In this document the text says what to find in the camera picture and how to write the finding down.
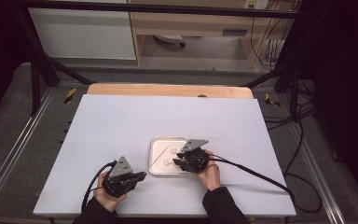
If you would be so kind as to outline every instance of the square tray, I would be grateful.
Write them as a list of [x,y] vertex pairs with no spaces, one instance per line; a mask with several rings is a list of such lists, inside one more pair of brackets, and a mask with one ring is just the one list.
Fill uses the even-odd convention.
[[185,175],[172,159],[178,159],[176,153],[180,152],[188,138],[175,136],[159,136],[150,143],[149,171],[153,175]]

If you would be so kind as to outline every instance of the black cord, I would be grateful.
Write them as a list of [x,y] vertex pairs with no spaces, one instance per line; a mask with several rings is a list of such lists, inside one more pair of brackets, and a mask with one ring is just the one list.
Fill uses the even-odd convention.
[[213,155],[213,156],[214,156],[214,157],[217,157],[217,158],[220,158],[220,159],[204,158],[204,157],[188,157],[188,158],[189,158],[189,159],[203,159],[203,160],[207,160],[207,161],[221,161],[221,162],[224,162],[224,163],[233,165],[233,166],[237,166],[238,168],[242,169],[243,171],[245,171],[245,172],[247,172],[247,173],[249,173],[249,174],[251,174],[251,175],[257,176],[257,177],[259,177],[259,178],[261,178],[261,179],[263,179],[263,180],[266,180],[266,181],[268,181],[269,183],[271,183],[271,184],[273,184],[273,185],[275,185],[275,186],[277,186],[277,187],[283,189],[284,191],[286,191],[286,192],[289,194],[289,196],[290,196],[292,202],[293,202],[293,203],[296,203],[295,195],[294,195],[293,192],[292,192],[289,188],[287,188],[286,186],[284,186],[284,185],[278,183],[277,181],[275,181],[275,180],[273,180],[273,179],[271,179],[271,178],[269,178],[269,177],[266,177],[266,176],[264,176],[264,175],[261,175],[261,174],[259,174],[258,172],[255,172],[255,171],[253,171],[253,170],[251,170],[251,169],[249,169],[249,168],[247,168],[247,167],[245,167],[245,166],[243,166],[243,165],[234,163],[234,162],[232,162],[232,161],[228,161],[228,160],[226,160],[226,159],[224,159],[224,158],[222,158],[222,157],[216,156],[216,155]]
[[287,124],[287,123],[290,123],[290,122],[294,121],[295,118],[303,119],[303,118],[305,118],[305,117],[307,117],[307,116],[313,114],[314,111],[315,111],[315,108],[314,108],[313,106],[311,106],[311,107],[305,109],[304,111],[300,112],[298,115],[293,116],[293,117],[286,117],[286,118],[264,117],[264,118],[280,119],[280,120],[268,120],[268,119],[265,119],[265,122],[266,122],[266,123],[279,123],[278,125],[276,125],[276,126],[274,126],[274,127],[268,128],[268,131],[271,131],[272,129],[281,127],[281,126],[283,126],[284,124]]
[[304,43],[306,42],[306,40],[308,38],[310,38],[310,36],[313,35],[313,33],[315,32],[315,30],[318,28],[318,26],[321,24],[322,20],[324,19],[325,15],[327,14],[327,12],[329,11],[329,9],[331,8],[331,6],[333,5],[334,0],[330,1],[330,5],[328,6],[328,8],[326,9],[326,11],[324,12],[324,14],[322,15],[322,17],[316,22],[316,24],[310,29],[310,31],[307,33],[307,35],[301,39],[301,41],[297,44],[297,46],[284,58],[280,61],[280,64],[284,64],[286,63],[286,61],[288,59],[290,59],[294,53],[296,51],[298,51],[298,49],[300,49],[300,46],[304,45]]
[[290,167],[292,166],[293,162],[295,161],[295,158],[298,154],[298,152],[300,151],[301,149],[301,145],[302,145],[302,142],[303,142],[303,139],[304,139],[304,128],[302,126],[302,122],[301,122],[301,116],[299,116],[301,114],[301,110],[303,108],[304,105],[307,105],[307,104],[310,104],[310,103],[306,103],[306,104],[303,104],[299,109],[298,109],[298,125],[300,126],[300,131],[301,131],[301,134],[300,134],[300,140],[299,140],[299,143],[298,143],[298,146],[296,148],[296,151],[295,151],[295,154],[293,155],[292,159],[290,160],[289,164],[287,165],[285,171],[283,172],[283,176],[286,176],[286,174],[288,173]]
[[266,7],[266,9],[269,9],[270,7],[272,7],[272,5],[274,5],[274,3],[275,3],[276,1],[277,1],[277,0],[272,1],[272,2]]
[[[268,32],[268,34],[267,34],[267,37],[266,37],[266,39],[268,39],[269,38],[269,35],[272,33],[272,31],[275,29],[275,27],[282,21],[283,19],[280,19],[280,20],[278,20],[273,26],[272,26],[272,28],[269,30],[269,32]],[[274,57],[272,57],[272,54],[273,54],[273,52],[274,51],[276,51],[275,49],[274,49],[274,47],[273,47],[273,44],[271,44],[271,40],[269,40],[268,41],[268,44],[267,44],[267,48],[266,48],[266,52],[265,52],[265,54],[266,54],[266,60],[268,60],[269,61],[269,70],[271,71],[272,70],[272,65],[271,65],[271,60],[272,59],[275,59],[276,58],[276,55],[274,56]]]
[[103,170],[108,167],[108,166],[115,166],[117,163],[117,161],[113,161],[113,162],[109,162],[107,163],[105,166],[103,166],[103,168],[101,168],[98,173],[94,176],[94,178],[92,178],[91,180],[91,183],[89,183],[89,187],[87,188],[87,191],[86,193],[84,194],[84,198],[83,198],[83,203],[81,204],[81,211],[83,212],[85,209],[86,209],[86,205],[87,205],[87,199],[89,198],[89,195],[90,195],[90,192],[92,192],[93,190],[95,189],[99,189],[100,187],[98,188],[95,188],[95,189],[91,189],[92,188],[92,185],[94,184],[95,180],[98,178],[98,176],[103,172]]
[[308,184],[316,193],[316,195],[318,196],[318,200],[319,200],[319,204],[318,204],[318,207],[315,208],[315,209],[305,209],[303,207],[300,207],[299,205],[295,204],[295,207],[298,208],[299,210],[303,211],[303,212],[306,212],[306,213],[317,213],[319,212],[321,209],[322,209],[322,196],[321,194],[319,193],[319,190],[316,189],[316,187],[310,183],[308,180],[304,179],[303,177],[299,176],[299,175],[294,175],[294,174],[291,174],[291,173],[286,173],[286,177],[287,176],[292,176],[292,177],[295,177],[297,179],[300,179],[302,180],[303,182],[305,182],[306,184]]
[[258,57],[258,54],[257,52],[255,51],[255,47],[253,45],[253,30],[254,30],[254,26],[255,26],[255,17],[252,17],[252,29],[251,29],[251,47],[252,47],[252,50],[253,52],[255,53],[255,57],[257,58],[257,60],[260,62],[261,66],[266,69],[266,70],[269,70],[268,68],[266,68],[265,66],[268,66],[267,64],[264,64],[260,57]]

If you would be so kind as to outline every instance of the black cable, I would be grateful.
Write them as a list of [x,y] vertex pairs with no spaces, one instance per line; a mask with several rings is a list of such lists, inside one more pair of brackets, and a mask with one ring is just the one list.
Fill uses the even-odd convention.
[[292,177],[295,177],[297,179],[302,180],[303,182],[308,184],[315,191],[316,195],[318,196],[319,204],[318,204],[318,207],[315,208],[315,209],[310,209],[310,210],[305,209],[305,208],[302,208],[302,207],[298,206],[297,204],[295,204],[295,207],[298,208],[299,210],[303,211],[303,212],[306,212],[306,213],[317,213],[317,212],[319,212],[321,210],[322,206],[323,206],[323,204],[322,204],[322,196],[319,193],[319,190],[317,190],[316,187],[312,183],[310,183],[308,180],[304,179],[303,177],[301,177],[299,175],[286,173],[286,176],[292,176]]
[[84,195],[84,198],[83,198],[83,203],[81,204],[81,211],[83,212],[84,209],[86,208],[86,205],[87,205],[87,199],[89,198],[89,195],[90,195],[90,192],[92,192],[93,190],[95,189],[98,189],[98,188],[95,188],[95,189],[91,189],[92,185],[94,184],[95,180],[98,178],[98,176],[103,172],[103,170],[108,167],[108,166],[115,166],[117,163],[117,161],[113,161],[113,162],[109,162],[107,163],[105,166],[103,166],[103,168],[101,168],[98,173],[94,176],[94,178],[92,178],[91,180],[91,183],[89,183],[89,187],[87,188],[87,191]]
[[[266,37],[266,39],[268,39],[269,38],[269,35],[271,35],[271,33],[272,33],[272,31],[276,28],[276,26],[282,21],[283,19],[280,19],[280,20],[278,20],[273,26],[272,26],[272,28],[269,30],[269,32],[268,32],[268,34],[267,34],[267,37]],[[272,57],[270,57],[270,55],[272,55],[272,53],[274,52],[274,48],[273,48],[273,44],[272,44],[272,51],[269,51],[269,48],[270,48],[270,42],[271,42],[271,40],[268,42],[268,49],[266,49],[266,59],[267,58],[269,58],[269,70],[272,70],[271,69],[271,59],[272,59]]]
[[277,0],[273,0],[268,6],[266,6],[266,9],[269,9]]
[[307,35],[306,35],[304,38],[301,39],[301,41],[297,44],[297,46],[296,46],[284,59],[282,59],[282,60],[280,61],[280,64],[286,63],[286,61],[287,61],[288,59],[290,59],[290,58],[294,55],[294,53],[295,53],[296,51],[298,51],[298,49],[300,49],[300,46],[302,46],[302,45],[306,42],[306,40],[307,40],[308,38],[310,38],[310,36],[313,35],[313,33],[315,32],[315,30],[316,30],[316,29],[318,28],[318,26],[321,24],[322,20],[324,19],[325,15],[326,15],[327,12],[329,11],[329,9],[330,9],[331,6],[333,5],[333,3],[334,3],[334,0],[331,0],[331,1],[330,1],[330,5],[327,7],[327,9],[326,9],[326,11],[324,12],[324,14],[322,15],[322,17],[321,17],[321,18],[316,22],[316,24],[310,29],[310,31],[307,33]]
[[222,157],[216,156],[216,155],[213,155],[213,156],[218,157],[218,158],[220,158],[220,159],[205,158],[205,157],[188,157],[188,158],[189,158],[189,159],[203,159],[203,160],[207,160],[207,161],[221,161],[221,162],[224,162],[224,163],[228,163],[228,164],[230,164],[230,165],[233,165],[233,166],[237,166],[238,168],[242,169],[243,171],[245,171],[245,172],[247,172],[247,173],[249,173],[249,174],[251,174],[251,175],[257,176],[257,177],[259,177],[259,178],[261,178],[261,179],[263,179],[263,180],[266,180],[266,181],[268,181],[269,183],[271,183],[271,184],[273,184],[273,185],[275,185],[275,186],[277,186],[277,187],[283,189],[284,191],[286,191],[286,192],[289,194],[290,199],[292,200],[292,202],[293,202],[293,203],[296,203],[295,195],[294,195],[293,192],[292,192],[289,188],[287,188],[286,186],[284,186],[284,185],[278,183],[277,181],[275,181],[275,180],[273,180],[273,179],[271,179],[271,178],[269,178],[269,177],[266,177],[266,176],[264,176],[264,175],[261,175],[261,174],[259,174],[258,172],[255,172],[255,171],[253,171],[253,170],[251,170],[251,169],[249,169],[249,168],[247,168],[247,167],[245,167],[245,166],[243,166],[243,165],[234,163],[234,162],[232,162],[232,161],[228,161],[228,160],[226,160],[226,159],[224,159],[224,158],[222,158]]
[[311,102],[306,102],[305,104],[301,105],[298,109],[298,112],[296,113],[296,115],[294,116],[291,116],[291,117],[287,117],[287,118],[273,118],[273,117],[264,117],[264,118],[267,118],[267,119],[279,119],[279,120],[266,120],[266,123],[267,122],[271,122],[271,123],[280,123],[279,125],[275,126],[275,127],[272,127],[272,128],[269,128],[268,130],[271,130],[271,129],[274,129],[274,128],[277,128],[277,127],[280,127],[282,126],[283,124],[286,124],[286,123],[289,123],[291,121],[294,121],[294,118],[297,117],[297,120],[298,120],[298,124],[300,126],[300,131],[301,131],[301,134],[300,134],[300,139],[299,139],[299,143],[298,143],[298,146],[296,148],[296,151],[295,151],[295,154],[293,155],[292,159],[290,160],[289,164],[287,165],[285,171],[283,172],[283,177],[286,179],[287,176],[292,176],[292,177],[295,177],[295,178],[298,178],[299,180],[305,182],[306,184],[308,184],[315,192],[316,192],[316,195],[318,197],[318,200],[319,200],[319,204],[318,204],[318,207],[315,208],[315,209],[305,209],[297,204],[294,203],[295,205],[295,208],[303,211],[303,212],[307,212],[307,213],[317,213],[321,210],[322,206],[323,206],[323,199],[322,199],[322,196],[321,194],[319,193],[319,191],[316,189],[316,187],[310,183],[308,180],[306,180],[305,178],[299,176],[299,175],[294,175],[294,174],[291,174],[289,173],[289,169],[290,167],[292,166],[299,150],[301,149],[301,145],[302,145],[302,142],[303,142],[303,139],[304,139],[304,128],[303,128],[303,125],[302,125],[302,122],[301,122],[301,119],[305,118],[306,116],[308,116],[309,114],[313,113],[313,111],[315,110],[314,106],[310,106],[308,108],[305,108],[303,109],[303,107],[305,105],[309,105],[311,104]]
[[267,46],[266,46],[266,51],[264,53],[264,59],[269,61],[269,70],[271,70],[271,63],[270,63],[270,60],[269,60],[269,46],[271,45],[271,40],[268,41],[267,43]]
[[275,27],[282,21],[282,30],[283,30],[283,33],[282,33],[282,40],[275,40],[274,43],[275,44],[272,44],[272,51],[268,53],[268,57],[270,60],[274,60],[276,61],[278,59],[278,51],[279,49],[282,47],[282,43],[283,43],[283,40],[284,38],[286,37],[286,34],[287,34],[287,30],[288,30],[288,27],[292,24],[292,20],[287,20],[287,19],[280,19],[278,22],[276,22],[274,24],[274,26],[269,30],[268,34],[267,34],[267,38],[270,36],[270,34],[272,33],[272,31],[275,29]]
[[255,26],[255,17],[252,17],[252,29],[251,29],[251,47],[252,47],[252,50],[253,50],[253,52],[255,53],[255,57],[256,57],[257,60],[260,62],[260,65],[261,65],[264,69],[269,70],[268,68],[265,67],[265,66],[268,66],[268,65],[267,65],[267,64],[264,64],[264,63],[261,61],[260,57],[258,57],[257,52],[255,51],[255,47],[254,47],[254,45],[253,45],[253,30],[254,30],[254,26]]

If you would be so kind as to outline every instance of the white tabletop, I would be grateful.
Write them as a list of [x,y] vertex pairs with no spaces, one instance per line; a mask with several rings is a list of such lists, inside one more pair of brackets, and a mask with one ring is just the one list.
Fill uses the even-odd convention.
[[[105,164],[125,156],[135,173],[146,171],[147,176],[117,207],[121,217],[205,216],[206,189],[194,175],[161,177],[148,171],[156,136],[209,140],[202,148],[285,185],[257,100],[83,95],[34,213],[80,214],[91,179]],[[237,167],[219,166],[222,185],[245,215],[296,215],[284,190]]]

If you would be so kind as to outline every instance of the metal rail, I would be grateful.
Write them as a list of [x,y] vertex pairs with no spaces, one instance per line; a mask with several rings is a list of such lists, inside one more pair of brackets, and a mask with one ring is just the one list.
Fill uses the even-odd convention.
[[[279,95],[279,98],[287,116],[290,116],[289,101],[287,97]],[[297,142],[299,142],[299,138],[301,135],[300,127],[297,123],[294,122],[292,122],[291,125],[293,131],[295,132],[296,140]],[[324,175],[321,169],[319,168],[316,160],[313,158],[310,147],[305,138],[303,138],[300,152],[310,172],[310,177],[312,178],[312,182],[315,184],[315,187],[319,190],[322,196],[324,202],[324,210],[328,215],[330,222],[333,224],[345,224],[344,216],[342,216],[341,210],[339,209],[336,203],[333,193],[328,187],[328,184],[324,179]]]
[[0,191],[1,191],[2,187],[5,185],[14,166],[16,165],[16,162],[19,159],[22,151],[24,150],[25,146],[27,145],[28,140],[30,139],[32,133],[34,132],[34,129],[35,129],[37,123],[42,118],[53,92],[55,92],[54,88],[49,88],[45,92],[45,94],[42,98],[42,104],[41,104],[40,108],[37,110],[37,112],[35,113],[34,116],[32,116],[28,119],[28,122],[25,125],[24,129],[22,130],[19,138],[17,139],[13,148],[8,153],[5,161],[2,163],[2,166],[0,168]]

